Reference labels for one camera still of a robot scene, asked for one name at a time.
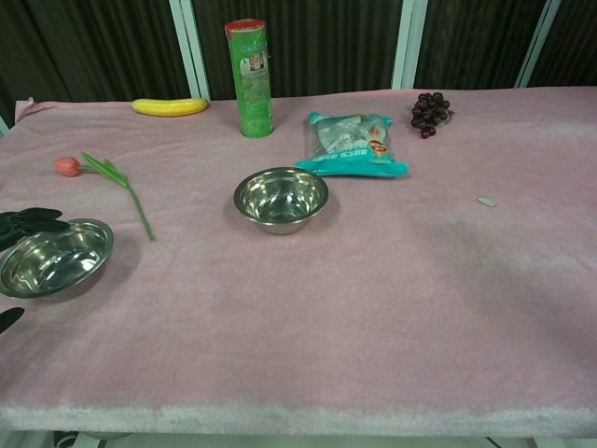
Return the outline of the yellow banana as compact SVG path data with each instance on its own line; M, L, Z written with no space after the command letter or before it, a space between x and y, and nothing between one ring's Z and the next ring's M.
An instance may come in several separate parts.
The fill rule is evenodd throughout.
M137 99L131 102L134 112L152 117L184 117L204 111L209 102L202 98L177 100Z

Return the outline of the metal bowl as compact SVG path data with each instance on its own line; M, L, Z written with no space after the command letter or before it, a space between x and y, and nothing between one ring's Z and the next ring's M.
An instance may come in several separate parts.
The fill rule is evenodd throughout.
M263 231L287 235L304 228L326 206L325 180L293 167L266 169L244 179L233 194L236 209Z
M0 294L36 300L89 287L104 273L113 244L112 229L93 218L29 236L0 256Z

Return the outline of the pink tulip green stem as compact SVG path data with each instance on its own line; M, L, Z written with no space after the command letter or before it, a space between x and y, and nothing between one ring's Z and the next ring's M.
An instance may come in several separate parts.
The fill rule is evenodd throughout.
M83 175L84 173L94 172L125 189L132 198L136 212L141 220L148 239L150 241L155 241L155 234L147 220L143 206L141 205L141 202L134 191L129 178L108 159L100 161L86 152L82 152L81 156L83 158L83 163L81 163L75 157L61 157L56 159L53 163L55 172L59 175L69 177L75 177Z

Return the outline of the green chips can red lid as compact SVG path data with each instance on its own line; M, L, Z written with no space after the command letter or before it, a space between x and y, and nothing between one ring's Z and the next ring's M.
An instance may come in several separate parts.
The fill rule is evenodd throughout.
M242 134L262 138L273 132L266 24L242 19L225 25Z

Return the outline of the teal snack bag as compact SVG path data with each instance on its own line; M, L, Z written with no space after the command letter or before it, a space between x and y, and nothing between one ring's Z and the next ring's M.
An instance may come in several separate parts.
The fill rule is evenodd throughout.
M393 120L379 114L327 116L312 112L307 117L312 132L312 154L297 161L299 169L320 176L398 178L409 165L398 161L390 145Z

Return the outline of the pink tablecloth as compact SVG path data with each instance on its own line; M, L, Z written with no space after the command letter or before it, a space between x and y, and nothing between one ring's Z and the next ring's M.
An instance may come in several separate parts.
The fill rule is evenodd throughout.
M0 335L0 427L597 436L597 87L451 91L425 140L416 97L277 99L262 139L231 101L20 104L0 211L93 217L115 244L91 288ZM302 158L313 111L391 117L410 173L331 178L304 229L269 235L233 191ZM125 189L55 172L82 152L129 178L155 241Z

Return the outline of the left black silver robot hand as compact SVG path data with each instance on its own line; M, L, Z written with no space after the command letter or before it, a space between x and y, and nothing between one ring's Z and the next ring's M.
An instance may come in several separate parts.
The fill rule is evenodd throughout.
M69 224L61 221L61 216L60 210L40 207L0 213L0 251L11 248L24 237L67 230Z

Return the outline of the dark red grape bunch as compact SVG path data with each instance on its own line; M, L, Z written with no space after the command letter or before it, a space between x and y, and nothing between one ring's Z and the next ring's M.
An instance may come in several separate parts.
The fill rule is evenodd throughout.
M437 133L437 128L450 122L455 115L451 102L440 91L423 92L411 109L410 126L422 139Z

